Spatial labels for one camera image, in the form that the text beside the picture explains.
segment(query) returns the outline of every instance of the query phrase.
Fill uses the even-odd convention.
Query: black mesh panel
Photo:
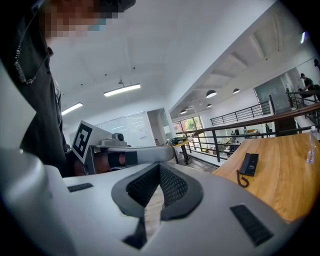
[[[158,185],[159,166],[157,165],[147,173],[130,182],[126,187],[126,191],[133,200],[141,206],[146,207]]]
[[[183,198],[188,190],[188,184],[182,178],[163,166],[160,166],[160,187],[166,207]]]

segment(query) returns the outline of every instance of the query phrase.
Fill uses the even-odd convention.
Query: tree
[[[193,130],[196,130],[196,125],[195,125],[195,122],[193,121],[193,119],[188,119],[186,122],[185,122],[185,130],[186,131],[193,131]]]

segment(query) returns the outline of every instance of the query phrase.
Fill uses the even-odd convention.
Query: white wall
[[[161,124],[158,121],[158,115],[159,115],[159,111],[158,110],[153,110],[153,111],[149,111],[147,112],[148,118],[149,118],[149,122],[150,122],[150,126],[151,126],[151,130],[153,133],[153,137],[154,139],[157,139],[160,143],[160,145],[164,145],[166,143],[166,138],[163,136],[164,132],[163,132],[163,126],[161,126]]]

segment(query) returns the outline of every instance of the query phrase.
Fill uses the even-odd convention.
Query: floor
[[[176,162],[173,159],[169,161],[169,163],[176,163]],[[212,173],[217,169],[212,165],[197,161],[194,158],[192,159],[192,163],[190,163],[188,167],[191,167],[198,171],[202,171],[206,173]],[[158,186],[158,188],[154,192],[150,202],[148,203],[144,211],[144,223],[145,223],[146,237],[148,240],[155,233],[155,231],[160,225],[160,212],[162,210],[162,206],[164,202],[165,202],[164,195],[162,193],[160,186]]]

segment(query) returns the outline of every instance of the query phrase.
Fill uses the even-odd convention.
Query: white ceiling
[[[171,118],[183,116],[180,115],[181,109],[191,106],[185,115],[204,111],[208,103],[214,105],[232,97],[234,88],[244,90],[254,86],[238,84],[237,78],[257,63],[285,51],[293,44],[299,44],[302,32],[299,22],[285,7],[279,5],[270,15],[259,21],[258,29],[251,36],[234,46],[234,52],[222,60],[202,85],[194,88],[173,109]],[[210,89],[216,90],[217,95],[207,99],[206,92]]]
[[[101,25],[100,31],[53,40],[50,67],[62,92],[61,108],[83,103],[63,116],[63,123],[72,125],[105,110],[164,95],[167,48],[189,2],[137,0],[118,19]],[[124,85],[140,83],[141,89],[106,98],[104,92],[120,87],[120,77]]]

